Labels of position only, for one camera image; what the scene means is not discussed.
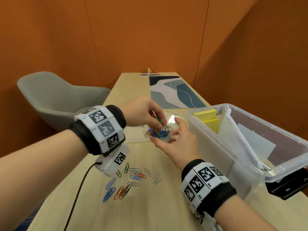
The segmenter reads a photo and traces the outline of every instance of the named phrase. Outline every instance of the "human arm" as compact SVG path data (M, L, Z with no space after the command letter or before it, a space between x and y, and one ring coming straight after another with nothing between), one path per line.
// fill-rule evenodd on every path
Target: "human arm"
M196 136L189 132L183 120L175 118L175 121L179 124L179 129L173 131L173 136L168 143L154 137L151 141L170 157L175 166L182 171L183 177L183 174L187 174L191 169L186 166L201 157ZM222 203L216 210L214 218L224 231L277 231L236 195Z
M118 106L126 125L161 124L150 116L154 111L163 122L160 107L148 97ZM88 150L71 130L0 158L0 230L13 230L87 155Z

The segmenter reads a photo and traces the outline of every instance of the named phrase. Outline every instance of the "chair backrest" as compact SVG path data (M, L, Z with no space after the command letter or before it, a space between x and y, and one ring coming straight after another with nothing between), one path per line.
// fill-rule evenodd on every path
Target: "chair backrest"
M74 86L51 72L37 72L20 78L17 86L28 102L40 108L71 112L75 110Z

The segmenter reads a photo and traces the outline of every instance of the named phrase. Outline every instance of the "black cable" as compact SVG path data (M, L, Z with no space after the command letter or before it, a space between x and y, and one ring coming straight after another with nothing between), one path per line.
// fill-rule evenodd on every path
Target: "black cable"
M78 198L78 196L79 196L79 192L80 192L81 187L82 187L82 184L83 184L83 182L84 182L84 180L85 180L85 178L86 178L86 176L87 176L88 172L90 171L90 169L91 169L94 165L96 165L96 164L102 164L102 162L96 162L96 163L94 163L93 165L91 165L91 166L90 166L90 168L88 169L88 171L86 172L86 174L84 175L84 177L83 177L83 179L82 179L82 182L81 182L81 184L80 184L80 186L79 186L79 190L78 190L78 192L77 192L77 195L76 195L76 198L75 198L75 201L74 201L73 207L72 207L72 209L71 209L70 216L68 217L68 220L67 220L67 222L66 222L66 225L65 225L65 228L64 228L64 230L63 230L63 231L66 231L67 226L68 226L68 223L70 222L70 219L71 219L72 213L73 213L74 208L75 208L75 205L76 205L77 198Z

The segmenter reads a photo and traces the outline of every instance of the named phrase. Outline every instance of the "abstract pattern mat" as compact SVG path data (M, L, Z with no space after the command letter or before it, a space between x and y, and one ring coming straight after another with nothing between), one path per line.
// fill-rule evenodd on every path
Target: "abstract pattern mat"
M163 109L206 107L179 76L150 76L149 81L151 99Z

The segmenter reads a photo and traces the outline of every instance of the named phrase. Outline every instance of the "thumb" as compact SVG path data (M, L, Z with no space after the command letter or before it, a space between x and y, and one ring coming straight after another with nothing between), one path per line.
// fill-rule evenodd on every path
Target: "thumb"
M159 120L154 117L151 117L150 115L148 116L147 125L159 130L163 128L163 125L159 122Z
M154 145L162 150L164 153L168 155L169 149L171 147L171 144L165 143L164 141L160 140L159 138L156 137L150 137L150 140Z

